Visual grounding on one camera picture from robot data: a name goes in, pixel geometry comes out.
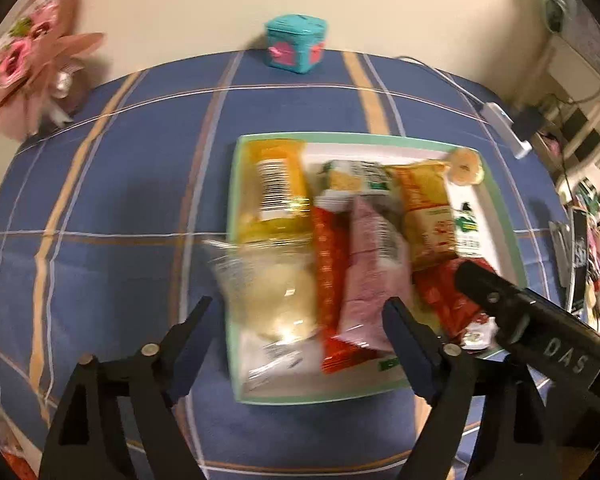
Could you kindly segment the white power strip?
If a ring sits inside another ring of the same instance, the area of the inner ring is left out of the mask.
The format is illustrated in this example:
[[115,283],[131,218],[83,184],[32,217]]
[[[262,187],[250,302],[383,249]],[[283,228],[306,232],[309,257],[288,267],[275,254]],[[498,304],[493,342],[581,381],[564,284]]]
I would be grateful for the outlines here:
[[513,119],[498,104],[485,102],[481,107],[480,116],[498,133],[516,159],[522,159],[530,153],[531,144],[518,138],[513,130]]

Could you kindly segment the jelly pudding cup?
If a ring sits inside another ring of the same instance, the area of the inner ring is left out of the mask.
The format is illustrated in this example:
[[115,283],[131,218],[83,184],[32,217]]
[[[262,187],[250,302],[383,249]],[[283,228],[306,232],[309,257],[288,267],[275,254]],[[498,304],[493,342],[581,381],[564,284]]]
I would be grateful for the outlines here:
[[479,185],[484,169],[478,152],[471,148],[456,148],[448,157],[448,179],[458,186]]

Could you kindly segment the pink snack packet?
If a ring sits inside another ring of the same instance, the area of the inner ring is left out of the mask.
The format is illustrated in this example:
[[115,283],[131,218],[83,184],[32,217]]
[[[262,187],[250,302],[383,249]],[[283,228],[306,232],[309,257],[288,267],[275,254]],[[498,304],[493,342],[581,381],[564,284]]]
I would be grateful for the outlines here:
[[382,324],[385,302],[412,300],[406,241],[399,230],[367,200],[352,203],[349,267],[337,338],[378,352],[393,352]]

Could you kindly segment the small red snack packet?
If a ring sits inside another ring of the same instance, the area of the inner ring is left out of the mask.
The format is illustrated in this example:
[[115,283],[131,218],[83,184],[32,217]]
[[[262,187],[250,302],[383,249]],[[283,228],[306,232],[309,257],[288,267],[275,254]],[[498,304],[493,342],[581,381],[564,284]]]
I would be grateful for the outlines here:
[[483,258],[455,258],[412,274],[417,295],[434,311],[442,330],[452,341],[460,341],[471,322],[486,322],[486,315],[478,304],[457,290],[454,284],[455,271],[466,261],[494,273]]

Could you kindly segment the pink paper flower bouquet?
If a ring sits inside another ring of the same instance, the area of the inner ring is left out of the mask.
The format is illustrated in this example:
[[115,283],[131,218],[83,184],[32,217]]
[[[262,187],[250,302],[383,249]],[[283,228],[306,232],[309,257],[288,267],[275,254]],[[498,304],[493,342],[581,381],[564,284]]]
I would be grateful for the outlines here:
[[23,142],[47,118],[70,120],[87,92],[85,63],[105,40],[74,31],[80,0],[28,0],[0,37],[0,134]]

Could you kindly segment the clear packet round cake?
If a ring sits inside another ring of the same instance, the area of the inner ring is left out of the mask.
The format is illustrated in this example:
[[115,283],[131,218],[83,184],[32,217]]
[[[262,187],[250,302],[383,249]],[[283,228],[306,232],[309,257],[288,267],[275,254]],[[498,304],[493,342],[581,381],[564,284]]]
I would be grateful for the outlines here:
[[239,330],[242,385],[257,389],[298,366],[320,331],[312,237],[209,238],[204,249]]

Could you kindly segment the yellow swiss roll packet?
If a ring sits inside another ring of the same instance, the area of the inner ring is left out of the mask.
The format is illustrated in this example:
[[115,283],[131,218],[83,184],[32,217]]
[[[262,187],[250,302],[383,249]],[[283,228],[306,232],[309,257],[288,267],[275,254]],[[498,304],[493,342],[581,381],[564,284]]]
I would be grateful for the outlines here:
[[435,159],[388,167],[402,200],[402,232],[414,271],[457,256],[448,170],[447,162]]

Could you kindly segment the green white corn snack packet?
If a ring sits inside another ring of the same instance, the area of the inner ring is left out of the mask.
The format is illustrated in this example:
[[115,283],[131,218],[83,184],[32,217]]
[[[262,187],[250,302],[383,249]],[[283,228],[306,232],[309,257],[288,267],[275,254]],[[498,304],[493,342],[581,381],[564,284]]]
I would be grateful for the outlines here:
[[392,177],[378,162],[347,159],[325,162],[318,173],[314,205],[331,212],[343,212],[357,197],[376,208],[401,210]]

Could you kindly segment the teal toy house box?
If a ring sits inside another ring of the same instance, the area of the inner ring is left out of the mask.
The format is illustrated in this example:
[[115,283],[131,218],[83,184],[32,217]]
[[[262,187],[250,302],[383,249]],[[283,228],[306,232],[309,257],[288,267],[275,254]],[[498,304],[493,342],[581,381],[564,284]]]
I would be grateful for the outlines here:
[[322,62],[327,23],[306,14],[285,14],[265,23],[268,65],[306,74]]

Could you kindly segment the blue plaid tablecloth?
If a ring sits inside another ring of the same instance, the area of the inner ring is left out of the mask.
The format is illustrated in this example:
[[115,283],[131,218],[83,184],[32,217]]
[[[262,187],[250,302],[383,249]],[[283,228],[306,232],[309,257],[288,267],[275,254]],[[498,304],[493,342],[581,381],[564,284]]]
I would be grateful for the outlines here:
[[34,444],[84,353],[163,337],[214,283],[201,237],[226,225],[246,133],[370,132],[467,145],[503,195],[529,286],[562,300],[548,225],[564,218],[535,155],[478,116],[490,90],[395,58],[329,51],[298,75],[258,51],[190,58],[97,88],[76,122],[15,154],[0,187],[0,401]]

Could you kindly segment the orange bag on floor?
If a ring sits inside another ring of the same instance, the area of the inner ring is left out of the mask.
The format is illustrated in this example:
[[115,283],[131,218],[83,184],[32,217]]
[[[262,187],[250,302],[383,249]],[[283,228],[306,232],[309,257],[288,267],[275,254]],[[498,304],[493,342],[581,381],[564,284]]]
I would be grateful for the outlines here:
[[6,451],[2,451],[2,455],[19,480],[38,480],[38,476],[25,458]]

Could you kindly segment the black power adapter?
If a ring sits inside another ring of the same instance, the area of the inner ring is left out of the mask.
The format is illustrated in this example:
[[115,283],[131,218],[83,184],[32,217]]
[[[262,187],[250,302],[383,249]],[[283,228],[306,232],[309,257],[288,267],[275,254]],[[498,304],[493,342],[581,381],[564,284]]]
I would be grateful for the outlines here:
[[521,141],[530,141],[535,133],[546,126],[546,118],[539,107],[525,105],[514,117],[512,123],[513,133]]

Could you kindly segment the orange yellow cake packet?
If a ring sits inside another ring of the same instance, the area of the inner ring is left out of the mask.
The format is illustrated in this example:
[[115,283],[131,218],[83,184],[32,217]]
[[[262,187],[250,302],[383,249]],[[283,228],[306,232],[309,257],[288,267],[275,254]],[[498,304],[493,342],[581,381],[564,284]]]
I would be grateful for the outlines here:
[[305,145],[296,139],[246,143],[245,185],[251,193],[251,203],[239,217],[241,243],[311,231],[310,193],[301,163]]

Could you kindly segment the long red patterned packet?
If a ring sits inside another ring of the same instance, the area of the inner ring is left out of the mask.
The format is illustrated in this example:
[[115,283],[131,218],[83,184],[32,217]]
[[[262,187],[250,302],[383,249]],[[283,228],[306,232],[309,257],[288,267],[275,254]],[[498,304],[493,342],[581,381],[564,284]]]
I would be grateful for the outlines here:
[[323,347],[322,372],[335,374],[377,359],[379,354],[336,338],[349,267],[349,216],[344,212],[337,214],[317,206],[312,207],[311,216],[316,263],[317,322]]

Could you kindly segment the teal-rimmed white tray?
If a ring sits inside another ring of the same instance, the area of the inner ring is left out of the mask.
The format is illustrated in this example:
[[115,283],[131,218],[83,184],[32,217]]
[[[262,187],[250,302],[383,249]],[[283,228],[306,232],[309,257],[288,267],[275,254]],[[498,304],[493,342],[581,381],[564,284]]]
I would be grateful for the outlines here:
[[[230,243],[237,240],[239,216],[248,204],[247,144],[283,139],[294,139],[304,143],[301,163],[307,174],[316,174],[318,167],[331,159],[407,165],[426,159],[445,158],[446,154],[455,148],[453,144],[444,142],[368,133],[270,132],[240,136],[234,149],[227,203],[226,236]],[[484,178],[480,184],[450,186],[451,203],[455,207],[464,203],[471,206],[478,220],[483,258],[503,278],[524,286],[527,279],[512,222],[489,166],[482,166]],[[302,344],[302,361],[298,365],[276,370],[263,385],[249,388],[247,373],[257,366],[258,352],[263,349],[264,341],[242,329],[231,304],[227,306],[225,326],[230,382],[235,400],[240,403],[302,405],[337,402],[373,396],[408,386],[402,368],[393,364],[390,358],[367,361],[335,374],[323,373],[322,345],[313,338]]]

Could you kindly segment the red white milk snack packet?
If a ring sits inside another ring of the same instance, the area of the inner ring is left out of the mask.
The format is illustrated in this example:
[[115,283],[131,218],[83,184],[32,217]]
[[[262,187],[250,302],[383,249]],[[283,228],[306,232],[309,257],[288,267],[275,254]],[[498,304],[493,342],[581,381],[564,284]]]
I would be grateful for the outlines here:
[[472,321],[464,331],[460,346],[467,352],[480,352],[492,346],[498,326],[492,316],[480,316]]

